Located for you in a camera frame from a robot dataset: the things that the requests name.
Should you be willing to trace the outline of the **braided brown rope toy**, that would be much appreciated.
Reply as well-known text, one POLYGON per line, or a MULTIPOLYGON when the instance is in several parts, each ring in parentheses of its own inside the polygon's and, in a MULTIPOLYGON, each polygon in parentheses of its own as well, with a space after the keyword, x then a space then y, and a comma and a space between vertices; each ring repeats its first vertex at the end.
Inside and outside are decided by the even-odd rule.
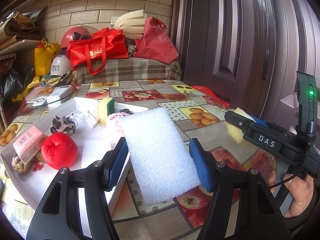
POLYGON ((15 156, 12 158, 11 166, 14 171, 18 172, 19 174, 26 174, 31 167, 31 162, 25 164, 19 156, 15 156))

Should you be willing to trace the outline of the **red plush apple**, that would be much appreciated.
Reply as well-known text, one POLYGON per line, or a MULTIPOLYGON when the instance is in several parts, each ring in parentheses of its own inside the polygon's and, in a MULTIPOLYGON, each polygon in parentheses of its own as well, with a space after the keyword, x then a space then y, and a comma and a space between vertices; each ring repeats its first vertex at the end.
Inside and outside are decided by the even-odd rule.
POLYGON ((41 145, 44 162, 51 168, 59 170, 70 168, 76 161, 78 148, 74 140, 63 133, 55 133, 47 137, 41 145))

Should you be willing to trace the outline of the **pink tissue pack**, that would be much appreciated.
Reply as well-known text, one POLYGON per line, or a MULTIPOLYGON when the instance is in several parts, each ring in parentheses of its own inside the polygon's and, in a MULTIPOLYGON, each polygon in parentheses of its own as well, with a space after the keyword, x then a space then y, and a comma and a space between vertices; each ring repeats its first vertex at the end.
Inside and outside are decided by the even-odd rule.
POLYGON ((27 165, 41 150, 46 139, 45 134, 35 125, 30 126, 13 143, 13 147, 22 163, 27 165))

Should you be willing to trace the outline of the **white foam block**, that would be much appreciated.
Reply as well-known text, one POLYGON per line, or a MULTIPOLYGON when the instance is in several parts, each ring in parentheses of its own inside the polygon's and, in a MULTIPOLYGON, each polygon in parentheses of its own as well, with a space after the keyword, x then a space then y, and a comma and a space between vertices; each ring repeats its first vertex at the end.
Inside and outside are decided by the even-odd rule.
POLYGON ((119 122, 146 205, 175 198, 199 186, 196 166, 163 107, 135 113, 119 122))

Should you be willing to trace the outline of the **pink plush toy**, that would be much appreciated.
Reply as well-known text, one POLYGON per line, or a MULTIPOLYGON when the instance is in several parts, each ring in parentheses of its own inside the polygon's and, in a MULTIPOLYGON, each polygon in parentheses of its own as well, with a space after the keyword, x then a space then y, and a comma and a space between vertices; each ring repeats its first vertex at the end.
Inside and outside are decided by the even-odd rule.
POLYGON ((130 116, 130 113, 126 112, 118 112, 118 113, 113 113, 110 114, 106 118, 106 127, 109 131, 118 133, 118 134, 123 134, 122 127, 120 125, 120 120, 122 118, 125 118, 127 116, 130 116))

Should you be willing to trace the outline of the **yellow green sponge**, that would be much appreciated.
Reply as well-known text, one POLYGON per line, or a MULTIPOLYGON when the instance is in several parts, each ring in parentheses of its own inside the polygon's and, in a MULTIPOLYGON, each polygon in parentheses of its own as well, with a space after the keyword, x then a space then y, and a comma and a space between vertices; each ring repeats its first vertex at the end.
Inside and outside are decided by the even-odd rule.
POLYGON ((114 99, 103 98, 98 103, 98 116, 102 125, 106 125, 106 119, 110 114, 114 113, 114 99))

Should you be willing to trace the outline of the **blue grey rope toy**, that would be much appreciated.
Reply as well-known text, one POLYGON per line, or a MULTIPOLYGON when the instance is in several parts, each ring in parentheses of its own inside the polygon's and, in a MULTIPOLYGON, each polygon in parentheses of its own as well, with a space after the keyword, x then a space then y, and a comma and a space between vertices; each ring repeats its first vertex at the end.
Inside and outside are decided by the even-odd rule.
POLYGON ((125 109, 120 109, 120 110, 118 111, 118 113, 126 113, 126 114, 128 114, 128 115, 131 115, 131 114, 132 114, 132 112, 131 112, 129 109, 127 109, 127 108, 125 108, 125 109))

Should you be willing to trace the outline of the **fruit pattern tablecloth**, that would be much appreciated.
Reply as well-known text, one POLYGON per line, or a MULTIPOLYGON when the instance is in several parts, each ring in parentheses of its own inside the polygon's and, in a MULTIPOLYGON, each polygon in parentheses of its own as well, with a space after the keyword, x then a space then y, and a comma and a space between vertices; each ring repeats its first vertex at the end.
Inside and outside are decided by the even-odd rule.
MULTIPOLYGON (((82 85, 71 99, 57 108, 32 110, 25 108, 14 119, 18 132, 34 122, 49 133, 51 118, 72 111, 83 111, 96 106, 98 98, 109 95, 116 106, 133 111, 164 107, 174 122, 183 142, 197 138, 203 148, 232 168, 257 168, 268 178, 276 168, 274 158, 253 145, 239 145, 227 133, 225 109, 209 102, 206 96, 181 81, 166 80, 115 82, 111 87, 82 85)), ((36 162, 26 174, 12 169, 15 151, 11 146, 1 147, 1 180, 5 184, 3 212, 17 232, 25 237, 34 215, 56 170, 36 162)), ((196 239, 207 213, 207 206, 184 206, 182 198, 148 206, 144 203, 131 166, 126 167, 118 186, 106 194, 111 204, 112 217, 121 239, 196 239)))

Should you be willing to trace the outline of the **dark wooden door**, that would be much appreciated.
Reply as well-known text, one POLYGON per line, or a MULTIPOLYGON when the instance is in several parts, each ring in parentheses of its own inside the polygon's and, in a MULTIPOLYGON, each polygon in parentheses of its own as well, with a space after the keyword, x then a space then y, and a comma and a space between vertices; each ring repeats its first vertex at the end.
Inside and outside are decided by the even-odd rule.
POLYGON ((173 0, 182 80, 294 131, 298 72, 319 77, 319 0, 173 0))

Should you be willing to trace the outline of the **black plastic bag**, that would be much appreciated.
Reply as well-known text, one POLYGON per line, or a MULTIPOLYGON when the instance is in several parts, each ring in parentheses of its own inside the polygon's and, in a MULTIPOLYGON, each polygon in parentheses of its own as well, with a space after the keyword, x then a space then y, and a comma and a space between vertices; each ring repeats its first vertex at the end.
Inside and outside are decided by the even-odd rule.
POLYGON ((11 68, 7 74, 1 77, 1 100, 9 100, 21 94, 34 76, 34 68, 11 68))

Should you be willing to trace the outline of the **yellow shopping bag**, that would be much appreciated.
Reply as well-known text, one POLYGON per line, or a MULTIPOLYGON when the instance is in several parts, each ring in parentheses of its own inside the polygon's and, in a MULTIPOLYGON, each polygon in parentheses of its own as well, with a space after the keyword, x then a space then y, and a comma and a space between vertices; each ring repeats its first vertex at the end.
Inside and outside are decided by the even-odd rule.
POLYGON ((35 75, 45 76, 50 73, 52 61, 59 53, 58 43, 49 43, 45 38, 38 42, 34 49, 35 75))

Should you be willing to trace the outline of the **dark red fabric bag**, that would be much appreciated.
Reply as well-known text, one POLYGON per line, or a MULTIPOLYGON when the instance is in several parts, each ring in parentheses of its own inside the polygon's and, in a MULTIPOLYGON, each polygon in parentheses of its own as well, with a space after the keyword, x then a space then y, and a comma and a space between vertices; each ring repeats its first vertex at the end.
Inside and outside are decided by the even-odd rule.
POLYGON ((133 56, 170 64, 178 58, 178 52, 166 32, 167 26, 157 18, 148 17, 141 40, 135 40, 137 49, 133 56))

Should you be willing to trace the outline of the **cream foam roll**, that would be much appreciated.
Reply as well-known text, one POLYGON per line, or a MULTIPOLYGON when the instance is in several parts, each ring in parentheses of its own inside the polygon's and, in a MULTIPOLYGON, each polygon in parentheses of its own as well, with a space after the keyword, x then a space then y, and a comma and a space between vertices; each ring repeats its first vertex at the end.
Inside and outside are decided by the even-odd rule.
POLYGON ((114 28, 122 30, 126 38, 141 40, 144 34, 146 18, 144 10, 128 12, 116 20, 114 28))

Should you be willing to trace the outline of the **white round wireless charger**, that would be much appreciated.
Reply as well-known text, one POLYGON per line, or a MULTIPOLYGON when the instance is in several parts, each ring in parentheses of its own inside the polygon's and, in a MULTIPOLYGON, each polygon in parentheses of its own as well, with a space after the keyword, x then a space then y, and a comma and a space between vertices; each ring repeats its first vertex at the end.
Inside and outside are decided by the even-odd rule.
POLYGON ((47 105, 47 97, 46 96, 39 96, 34 98, 31 101, 27 101, 27 106, 33 108, 33 109, 38 109, 45 107, 47 105))

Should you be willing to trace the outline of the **wooden wall shelf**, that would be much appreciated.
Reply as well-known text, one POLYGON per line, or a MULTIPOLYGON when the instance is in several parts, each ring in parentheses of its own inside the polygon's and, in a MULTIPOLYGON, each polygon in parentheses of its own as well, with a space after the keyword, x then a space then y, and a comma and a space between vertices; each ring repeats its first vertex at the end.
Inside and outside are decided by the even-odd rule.
POLYGON ((1 16, 1 55, 33 46, 44 38, 43 15, 47 7, 30 12, 7 11, 1 16))

